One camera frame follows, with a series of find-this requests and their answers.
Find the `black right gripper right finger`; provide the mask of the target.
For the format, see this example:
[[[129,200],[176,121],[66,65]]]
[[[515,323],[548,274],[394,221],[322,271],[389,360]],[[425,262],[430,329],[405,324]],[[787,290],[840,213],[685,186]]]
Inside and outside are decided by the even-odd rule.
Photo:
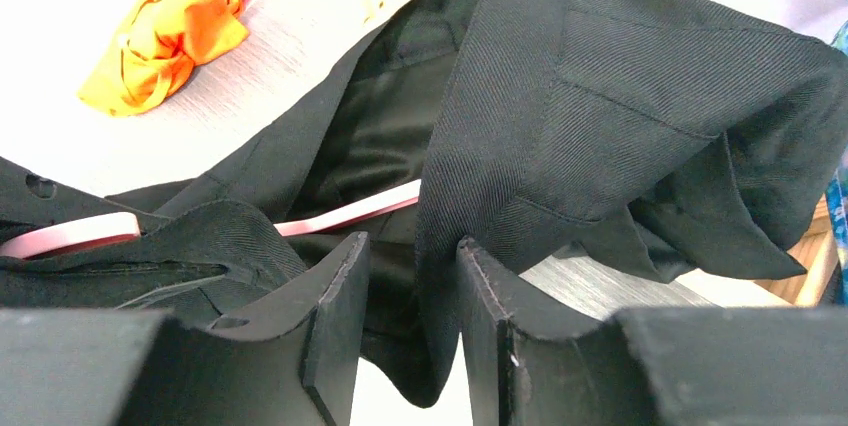
[[[843,307],[588,317],[476,242],[457,248],[477,425],[843,425]]]

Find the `black skirt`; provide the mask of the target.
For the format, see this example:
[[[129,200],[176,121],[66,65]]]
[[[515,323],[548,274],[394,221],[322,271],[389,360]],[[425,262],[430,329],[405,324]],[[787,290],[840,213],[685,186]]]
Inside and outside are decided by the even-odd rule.
[[[3,240],[106,213],[141,234],[3,256],[1,310],[208,329],[363,233],[358,361],[428,407],[463,240],[517,276],[574,244],[658,282],[795,276],[846,143],[846,56],[710,0],[412,0],[193,178],[98,197],[3,160]]]

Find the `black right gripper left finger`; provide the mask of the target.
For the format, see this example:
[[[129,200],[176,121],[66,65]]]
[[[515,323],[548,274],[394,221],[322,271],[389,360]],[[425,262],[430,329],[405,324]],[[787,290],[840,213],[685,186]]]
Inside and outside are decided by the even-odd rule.
[[[346,425],[369,279],[354,233],[208,329],[165,311],[5,309],[5,425]]]

